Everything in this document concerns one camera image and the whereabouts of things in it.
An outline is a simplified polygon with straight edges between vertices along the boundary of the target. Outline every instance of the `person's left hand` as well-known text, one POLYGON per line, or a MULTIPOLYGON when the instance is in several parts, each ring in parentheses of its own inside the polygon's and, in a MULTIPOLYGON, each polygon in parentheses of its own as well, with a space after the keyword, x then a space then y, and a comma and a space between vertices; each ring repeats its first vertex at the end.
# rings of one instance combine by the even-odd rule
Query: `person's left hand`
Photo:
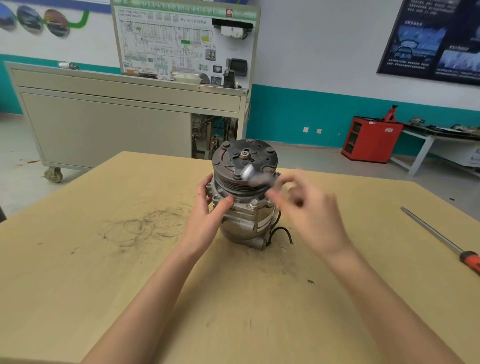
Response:
POLYGON ((218 205, 208 212, 208 205, 212 202, 207 197, 206 185, 212 180, 212 174, 206 176, 203 181, 197 185, 195 204, 193 205, 190 218, 179 246, 194 253, 200 258, 208 249, 216 235, 223 215, 233 205, 233 197, 228 196, 218 203, 218 205))

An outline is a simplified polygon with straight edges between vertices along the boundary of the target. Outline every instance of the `green header banner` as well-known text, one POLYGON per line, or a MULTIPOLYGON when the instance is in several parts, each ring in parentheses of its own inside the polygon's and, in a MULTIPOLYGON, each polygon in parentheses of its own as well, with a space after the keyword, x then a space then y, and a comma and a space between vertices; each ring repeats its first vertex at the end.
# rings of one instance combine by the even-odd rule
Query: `green header banner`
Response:
POLYGON ((227 9, 217 6, 203 6, 192 4, 180 4, 175 2, 160 2, 149 0, 113 0, 114 6, 136 8, 144 10, 156 10, 159 12, 176 12, 179 14, 208 16, 213 18, 225 18, 235 20, 257 20, 257 13, 251 10, 227 9))

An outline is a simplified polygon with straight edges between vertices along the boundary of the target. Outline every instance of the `metal motor part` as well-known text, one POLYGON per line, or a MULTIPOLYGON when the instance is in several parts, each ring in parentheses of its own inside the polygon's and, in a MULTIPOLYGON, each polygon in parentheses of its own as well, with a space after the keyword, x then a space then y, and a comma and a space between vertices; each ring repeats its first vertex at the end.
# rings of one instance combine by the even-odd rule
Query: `metal motor part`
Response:
POLYGON ((214 207, 232 195, 233 206, 224 215, 220 230, 230 241, 262 250, 275 215, 275 205, 265 196, 268 184, 252 187, 242 179, 242 172, 252 165, 255 173, 277 177, 278 157, 267 143, 255 139, 223 142, 213 154, 214 175, 207 184, 207 194, 214 207))

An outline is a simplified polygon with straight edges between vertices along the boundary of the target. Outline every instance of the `teal wall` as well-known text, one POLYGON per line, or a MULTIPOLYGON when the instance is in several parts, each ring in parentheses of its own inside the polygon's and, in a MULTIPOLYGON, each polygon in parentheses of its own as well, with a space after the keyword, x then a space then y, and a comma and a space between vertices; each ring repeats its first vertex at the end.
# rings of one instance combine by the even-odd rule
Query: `teal wall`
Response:
MULTIPOLYGON (((0 54, 0 112, 21 114, 4 61, 57 67, 57 61, 0 54)), ((120 68, 78 63, 82 70, 120 73, 120 68)), ((450 127, 453 124, 480 126, 480 111, 442 108, 379 100, 368 97, 294 90, 290 88, 253 85, 252 111, 247 136, 268 141, 312 146, 342 147, 353 116, 381 118, 398 104, 397 118, 408 121, 420 116, 427 124, 450 127), (303 127, 309 127, 304 133, 303 127)), ((416 155, 423 141, 402 134, 394 153, 416 155)))

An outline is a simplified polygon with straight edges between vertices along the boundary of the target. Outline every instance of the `red screwdriver handle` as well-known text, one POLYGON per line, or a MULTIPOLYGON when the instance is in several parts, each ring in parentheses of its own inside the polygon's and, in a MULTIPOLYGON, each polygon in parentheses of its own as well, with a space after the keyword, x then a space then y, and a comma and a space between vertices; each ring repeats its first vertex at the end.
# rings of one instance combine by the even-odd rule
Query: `red screwdriver handle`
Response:
POLYGON ((480 256, 476 252, 463 252, 460 261, 480 274, 480 256))

